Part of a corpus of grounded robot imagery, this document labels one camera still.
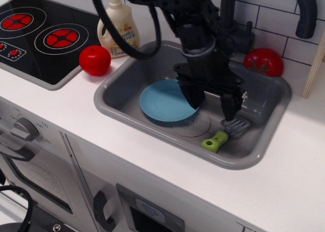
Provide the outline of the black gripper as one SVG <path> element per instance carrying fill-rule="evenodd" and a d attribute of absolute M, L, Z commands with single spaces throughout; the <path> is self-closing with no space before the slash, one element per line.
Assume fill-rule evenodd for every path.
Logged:
<path fill-rule="evenodd" d="M 217 49 L 206 54 L 182 52 L 186 63 L 177 63 L 173 70 L 187 102 L 197 109 L 205 99 L 205 92 L 220 96 L 221 108 L 227 121 L 241 110 L 243 79 L 230 70 L 230 59 Z"/>

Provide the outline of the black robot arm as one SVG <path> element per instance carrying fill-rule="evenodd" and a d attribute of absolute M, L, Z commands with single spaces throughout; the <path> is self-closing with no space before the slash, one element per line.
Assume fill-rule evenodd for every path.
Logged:
<path fill-rule="evenodd" d="M 211 0 L 128 0 L 162 10 L 180 40 L 186 63 L 173 66 L 181 91 L 194 109 L 205 93 L 220 96 L 226 120 L 233 120 L 244 99 L 243 80 L 229 68 L 235 43 L 218 30 L 218 8 Z"/>

